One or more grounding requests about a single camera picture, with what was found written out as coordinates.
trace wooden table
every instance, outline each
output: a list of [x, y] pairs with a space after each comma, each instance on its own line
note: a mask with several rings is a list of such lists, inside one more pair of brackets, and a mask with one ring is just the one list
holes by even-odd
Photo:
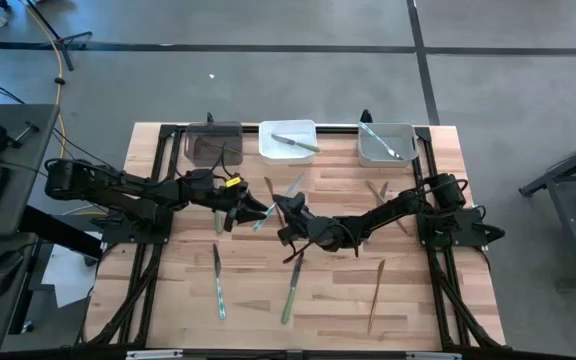
[[[159, 123], [135, 124], [125, 170], [150, 175]], [[457, 129], [431, 127], [439, 173], [466, 178]], [[414, 187], [412, 167], [362, 168], [356, 135], [318, 135], [322, 152], [311, 165], [267, 166], [258, 153], [256, 134], [244, 134], [244, 161], [231, 167], [250, 183], [253, 196], [271, 204], [264, 176], [283, 193], [302, 172], [299, 190], [318, 215], [359, 215], [376, 199], [366, 180], [390, 182], [387, 197]], [[425, 154], [420, 154], [425, 169]], [[192, 168], [184, 156], [182, 172]], [[469, 190], [465, 196], [472, 203]], [[175, 214], [170, 242], [164, 248], [153, 305], [148, 347], [309, 350], [439, 350], [440, 341], [425, 251], [417, 239], [414, 217], [403, 218], [409, 235], [392, 223], [360, 248], [324, 252], [311, 246], [304, 258], [292, 319], [280, 321], [294, 263], [282, 264], [290, 248], [277, 238], [279, 221], [270, 217], [259, 232], [253, 223], [232, 233], [216, 234], [210, 210], [191, 205]], [[212, 244], [222, 262], [227, 319], [219, 320]], [[99, 268], [86, 321], [86, 334], [101, 331], [126, 296], [135, 245], [117, 246]], [[373, 329], [367, 334], [376, 270], [386, 259]], [[486, 261], [474, 249], [455, 248], [462, 296], [491, 337], [504, 342]], [[457, 341], [454, 313], [447, 307]], [[133, 336], [141, 312], [137, 306]]]

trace yellow label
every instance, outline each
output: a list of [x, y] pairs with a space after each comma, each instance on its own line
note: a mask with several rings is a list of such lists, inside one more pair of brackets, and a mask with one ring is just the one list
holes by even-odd
[[226, 187], [231, 187], [233, 185], [237, 185], [241, 182], [241, 178], [240, 177], [236, 177], [234, 179], [230, 179], [228, 181], [226, 181]]

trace wooden skewer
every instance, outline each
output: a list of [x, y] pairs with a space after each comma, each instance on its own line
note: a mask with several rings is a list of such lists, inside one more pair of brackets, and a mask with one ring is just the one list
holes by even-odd
[[384, 273], [384, 266], [386, 265], [386, 260], [381, 260], [379, 267], [377, 268], [377, 287], [375, 288], [375, 297], [372, 299], [372, 308], [370, 309], [370, 320], [368, 320], [368, 334], [370, 335], [370, 330], [372, 329], [372, 320], [375, 317], [375, 309], [377, 308], [377, 296], [379, 295], [379, 284], [381, 283], [381, 275]]
[[[274, 194], [274, 191], [272, 191], [272, 181], [270, 181], [270, 179], [267, 177], [264, 177], [264, 180], [266, 180], [266, 185], [268, 185], [268, 190], [270, 190], [270, 196], [272, 197], [272, 194]], [[277, 206], [277, 216], [279, 217], [279, 223], [281, 224], [281, 227], [285, 228], [286, 224], [284, 224], [284, 219], [281, 217], [279, 206]]]
[[[386, 203], [386, 200], [384, 198], [381, 197], [381, 195], [379, 194], [379, 190], [377, 190], [377, 187], [375, 186], [375, 184], [373, 184], [371, 181], [366, 180], [366, 185], [368, 185], [368, 188], [370, 188], [370, 190], [372, 191], [373, 194], [375, 194], [376, 197], [379, 198], [379, 200], [383, 201], [384, 203]], [[406, 234], [408, 235], [408, 231], [406, 230], [406, 228], [401, 225], [401, 223], [399, 222], [399, 220], [395, 220], [395, 222], [397, 223], [397, 225], [399, 225], [399, 228]]]

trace computer mouse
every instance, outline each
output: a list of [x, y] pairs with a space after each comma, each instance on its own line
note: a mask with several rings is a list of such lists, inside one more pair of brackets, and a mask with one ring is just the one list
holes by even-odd
[[0, 255], [0, 296], [10, 288], [23, 261], [23, 254], [17, 250], [6, 251]]

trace white paper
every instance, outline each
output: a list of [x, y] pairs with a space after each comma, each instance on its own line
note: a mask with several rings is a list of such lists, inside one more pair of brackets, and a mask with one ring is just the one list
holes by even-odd
[[[98, 232], [87, 234], [101, 239]], [[82, 255], [54, 245], [41, 283], [54, 285], [57, 307], [63, 307], [88, 295], [95, 284], [96, 269], [96, 266], [86, 266]]]

